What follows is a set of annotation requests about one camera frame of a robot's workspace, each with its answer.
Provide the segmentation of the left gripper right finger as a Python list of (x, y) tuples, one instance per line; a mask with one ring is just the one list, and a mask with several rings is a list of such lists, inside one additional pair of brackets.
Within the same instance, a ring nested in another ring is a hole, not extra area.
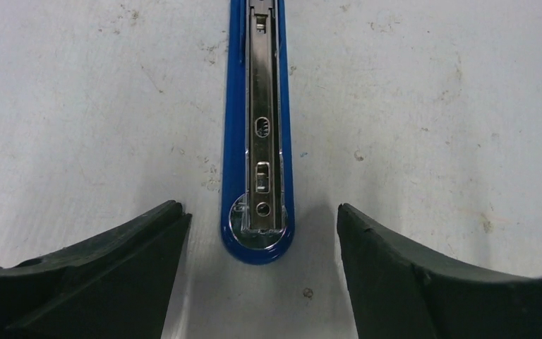
[(360, 338), (542, 338), (542, 278), (451, 258), (348, 203), (337, 234)]

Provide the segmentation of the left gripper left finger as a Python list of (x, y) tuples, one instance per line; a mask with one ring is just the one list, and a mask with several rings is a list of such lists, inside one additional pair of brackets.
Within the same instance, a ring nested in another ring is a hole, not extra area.
[(0, 267), (0, 338), (160, 338), (192, 216), (167, 201)]

